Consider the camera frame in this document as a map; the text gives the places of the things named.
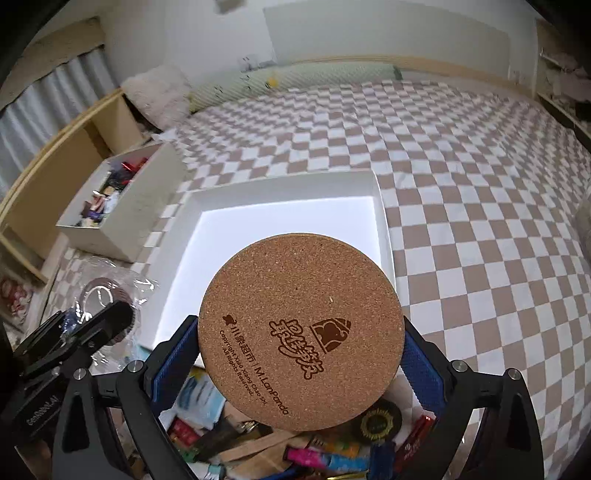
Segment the brown tape roll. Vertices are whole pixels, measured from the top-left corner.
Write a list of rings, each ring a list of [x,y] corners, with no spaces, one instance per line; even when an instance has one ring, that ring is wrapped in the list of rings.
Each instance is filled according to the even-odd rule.
[[[158,284],[96,256],[84,260],[76,280],[67,300],[69,308],[62,327],[64,339],[114,301],[124,301],[134,310],[131,324],[92,356],[96,372],[120,371],[129,361],[139,357],[140,309],[155,293]]]

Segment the plain cork coaster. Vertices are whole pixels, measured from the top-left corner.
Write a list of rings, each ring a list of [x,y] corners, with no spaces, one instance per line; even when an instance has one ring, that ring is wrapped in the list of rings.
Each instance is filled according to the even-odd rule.
[[[225,399],[252,420],[288,431],[331,428],[380,399],[396,376],[405,326],[394,286],[381,269],[361,277],[361,299],[338,299],[338,315],[315,320],[286,312],[222,313],[221,287],[208,286],[198,315],[207,373]]]

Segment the blue white sachet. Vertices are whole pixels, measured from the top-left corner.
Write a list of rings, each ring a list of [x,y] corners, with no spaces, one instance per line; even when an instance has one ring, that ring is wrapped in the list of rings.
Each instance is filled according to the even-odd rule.
[[[225,398],[202,369],[193,368],[176,401],[177,416],[193,425],[211,430],[221,418]]]

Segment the black round gold tin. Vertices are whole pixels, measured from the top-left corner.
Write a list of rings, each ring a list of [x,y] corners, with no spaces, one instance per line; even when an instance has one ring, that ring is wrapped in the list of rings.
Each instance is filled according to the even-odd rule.
[[[365,444],[391,441],[400,432],[402,421],[400,408],[380,399],[353,420],[353,437]]]

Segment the white shallow tray box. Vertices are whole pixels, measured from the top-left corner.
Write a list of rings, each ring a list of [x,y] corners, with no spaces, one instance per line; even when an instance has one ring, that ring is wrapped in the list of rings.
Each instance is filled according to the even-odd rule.
[[[189,194],[171,219],[147,276],[157,289],[141,308],[138,343],[152,350],[200,311],[219,285],[222,313],[338,315],[338,299],[361,299],[362,275],[396,280],[386,207],[371,170],[295,174]]]

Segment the beige shoe box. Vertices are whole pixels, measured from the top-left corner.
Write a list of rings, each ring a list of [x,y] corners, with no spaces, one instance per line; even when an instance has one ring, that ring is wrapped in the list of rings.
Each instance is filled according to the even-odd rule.
[[[169,143],[103,161],[56,223],[71,246],[134,262],[187,168]]]

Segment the checkered bed sheet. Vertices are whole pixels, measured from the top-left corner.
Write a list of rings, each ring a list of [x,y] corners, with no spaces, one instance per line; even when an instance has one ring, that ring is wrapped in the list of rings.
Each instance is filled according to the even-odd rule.
[[[573,221],[590,155],[543,108],[443,83],[273,93],[171,133],[188,165],[133,268],[145,273],[194,191],[371,169],[405,313],[451,359],[520,370],[558,478],[590,431],[590,267]]]

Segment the wooden bedside shelf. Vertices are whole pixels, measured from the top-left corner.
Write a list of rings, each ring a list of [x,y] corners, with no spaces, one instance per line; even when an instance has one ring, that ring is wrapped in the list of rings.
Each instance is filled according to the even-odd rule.
[[[41,320],[67,240],[56,222],[103,160],[143,143],[123,91],[78,115],[34,157],[1,202],[1,251],[33,286],[24,323]]]

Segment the grey curtain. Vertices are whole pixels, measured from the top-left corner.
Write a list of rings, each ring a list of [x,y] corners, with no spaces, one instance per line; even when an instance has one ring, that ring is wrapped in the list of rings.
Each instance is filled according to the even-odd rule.
[[[1,193],[79,114],[118,87],[99,46],[33,82],[1,110]]]

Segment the fluffy white pillow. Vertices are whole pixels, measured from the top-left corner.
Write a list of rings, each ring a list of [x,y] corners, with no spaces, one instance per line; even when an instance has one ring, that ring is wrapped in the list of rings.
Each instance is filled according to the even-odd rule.
[[[191,85],[181,70],[160,65],[124,80],[121,89],[157,129],[166,131],[190,115]]]

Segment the green long bolster pillow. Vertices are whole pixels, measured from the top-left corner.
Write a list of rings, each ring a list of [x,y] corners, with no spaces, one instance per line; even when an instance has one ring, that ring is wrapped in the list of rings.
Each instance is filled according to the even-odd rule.
[[[339,61],[297,63],[257,70],[226,73],[194,87],[187,95],[189,111],[195,113],[228,101],[259,97],[276,91],[315,86],[363,84],[403,79],[392,63]]]

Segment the wooden closet shelf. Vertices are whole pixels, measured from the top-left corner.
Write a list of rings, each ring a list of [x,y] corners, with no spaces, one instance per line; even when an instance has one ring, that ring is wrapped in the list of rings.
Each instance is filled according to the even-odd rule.
[[[590,74],[549,22],[537,19],[536,33],[536,96],[590,150]]]

